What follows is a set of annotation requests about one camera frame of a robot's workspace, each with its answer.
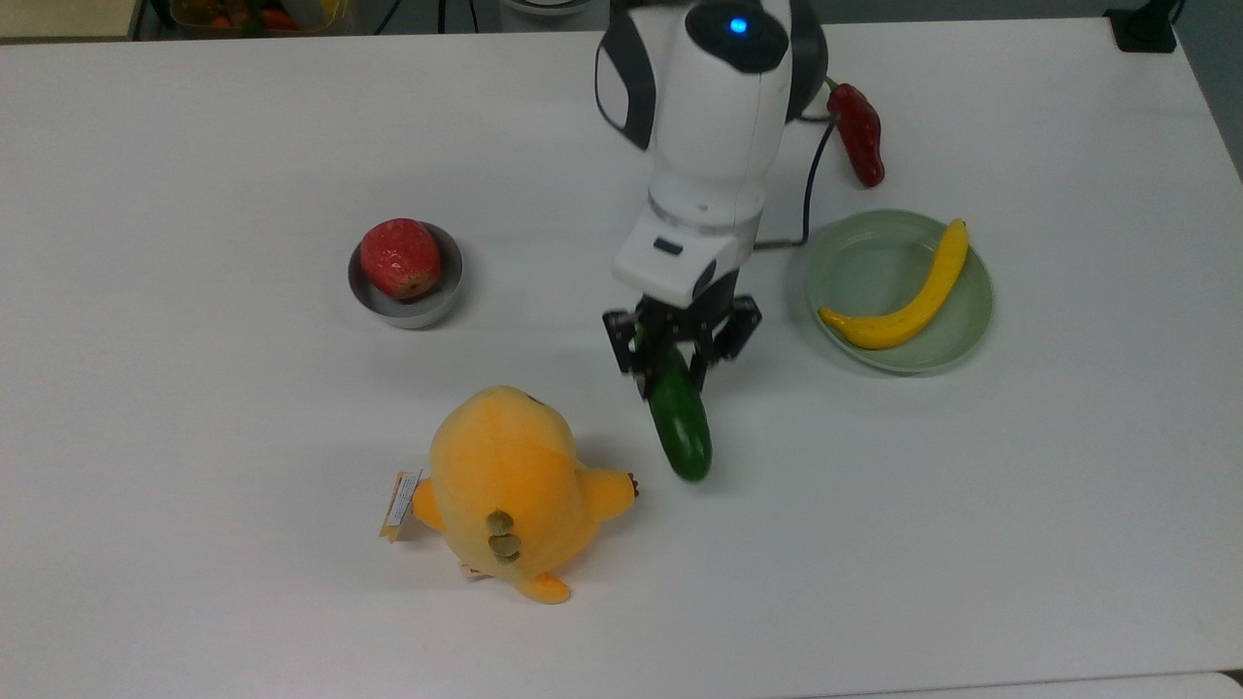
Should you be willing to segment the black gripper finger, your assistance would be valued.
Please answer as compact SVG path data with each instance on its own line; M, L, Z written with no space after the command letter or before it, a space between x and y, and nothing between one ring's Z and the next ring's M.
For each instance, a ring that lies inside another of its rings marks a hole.
M655 361L650 345L644 340L641 316L638 310L610 310L602 315L617 366L623 376L635 381L643 400L650 399Z
M689 362L689 379L696 392L702 392L707 372L721 361L733 361L750 343L762 322L755 296L740 295L713 313L696 313L691 341L694 354Z

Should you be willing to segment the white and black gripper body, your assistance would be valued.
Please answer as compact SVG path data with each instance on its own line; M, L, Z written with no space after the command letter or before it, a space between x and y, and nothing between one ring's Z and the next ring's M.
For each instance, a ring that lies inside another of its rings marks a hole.
M650 194L613 260L613 275L640 294L630 317L648 335L718 331L735 307L740 269L750 261L762 209L740 221L709 225L675 213Z

